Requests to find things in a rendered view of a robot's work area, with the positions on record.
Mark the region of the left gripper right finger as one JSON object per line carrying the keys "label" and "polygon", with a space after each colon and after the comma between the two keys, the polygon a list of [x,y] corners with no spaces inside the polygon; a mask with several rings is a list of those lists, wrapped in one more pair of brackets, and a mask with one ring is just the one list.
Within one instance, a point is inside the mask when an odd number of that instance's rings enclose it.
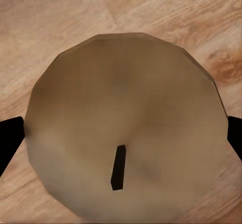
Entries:
{"label": "left gripper right finger", "polygon": [[232,116],[229,116],[228,119],[227,140],[242,161],[242,119]]}

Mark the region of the pillar candle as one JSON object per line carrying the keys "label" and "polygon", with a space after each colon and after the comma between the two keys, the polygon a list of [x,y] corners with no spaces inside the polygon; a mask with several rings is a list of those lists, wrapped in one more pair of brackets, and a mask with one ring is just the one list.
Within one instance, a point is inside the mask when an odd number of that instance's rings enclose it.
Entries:
{"label": "pillar candle", "polygon": [[35,83],[24,133],[46,191],[100,224],[155,224],[207,195],[228,115],[214,78],[146,33],[97,34]]}

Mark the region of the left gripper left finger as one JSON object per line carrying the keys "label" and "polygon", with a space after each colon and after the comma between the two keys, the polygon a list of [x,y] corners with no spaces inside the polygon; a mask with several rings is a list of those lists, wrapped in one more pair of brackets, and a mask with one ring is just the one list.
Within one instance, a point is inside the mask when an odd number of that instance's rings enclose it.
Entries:
{"label": "left gripper left finger", "polygon": [[0,176],[25,137],[23,117],[0,122]]}

